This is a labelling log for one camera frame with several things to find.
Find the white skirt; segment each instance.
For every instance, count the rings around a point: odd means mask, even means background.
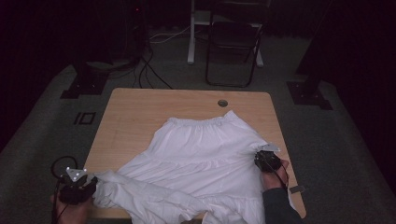
[[[99,178],[94,203],[122,207],[133,223],[265,223],[254,156],[266,142],[233,111],[206,120],[170,118],[147,150]]]

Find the chair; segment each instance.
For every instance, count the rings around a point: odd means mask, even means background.
[[[210,23],[206,51],[205,79],[210,85],[228,87],[246,87],[250,84],[256,58],[259,52],[263,26],[268,21],[268,2],[262,0],[217,1],[210,8]],[[246,83],[212,82],[209,78],[209,60],[211,48],[237,49],[247,51],[247,57],[253,51],[253,63]]]

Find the wooden table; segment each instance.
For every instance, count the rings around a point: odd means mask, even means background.
[[[219,106],[219,100],[226,100],[228,105]],[[135,155],[146,150],[154,133],[171,117],[212,119],[223,116],[229,110],[233,110],[264,140],[279,146],[281,152],[278,156],[281,159],[290,160],[268,93],[115,89],[93,141],[85,168],[89,173],[117,171]],[[297,186],[291,163],[288,173],[289,186]],[[294,193],[291,199],[300,216],[305,217],[301,194]],[[114,208],[93,208],[90,216],[130,218],[124,210]]]

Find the human hand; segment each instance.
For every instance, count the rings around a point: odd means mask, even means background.
[[[264,186],[264,190],[283,188],[284,185],[288,185],[289,176],[286,173],[286,168],[288,168],[289,162],[283,160],[280,160],[280,162],[282,162],[283,167],[280,167],[276,173],[279,175],[283,183],[280,182],[276,174],[262,172],[262,185]]]
[[[50,200],[54,203],[54,196],[50,196]],[[92,198],[88,199],[84,203],[77,205],[62,203],[59,200],[56,201],[56,214],[58,224],[85,224],[88,218],[88,210],[92,206]]]

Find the gray carpet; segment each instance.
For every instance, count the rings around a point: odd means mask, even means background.
[[[194,65],[187,64],[188,44],[186,36],[153,44],[150,65],[174,89],[271,94],[297,179],[307,188],[303,193],[305,223],[396,223],[395,196],[379,173],[335,87],[325,82],[320,84],[333,110],[295,105],[291,99],[286,82],[306,79],[295,75],[295,71],[309,41],[264,37],[264,68],[256,70],[252,84],[244,89],[205,84],[205,43],[197,41]],[[215,69],[212,71],[224,77],[233,72],[228,66]],[[68,66],[51,81],[0,154],[0,223],[50,223],[50,195],[56,183],[50,173],[51,163],[61,156],[72,155],[82,166],[112,90],[139,86],[133,72],[118,72],[110,75],[102,95],[60,99],[75,75]],[[149,88],[144,76],[142,80],[143,88]],[[148,80],[156,89],[167,88],[150,71]],[[93,123],[75,124],[80,112],[96,113]],[[89,223],[130,223],[130,220],[90,219]]]

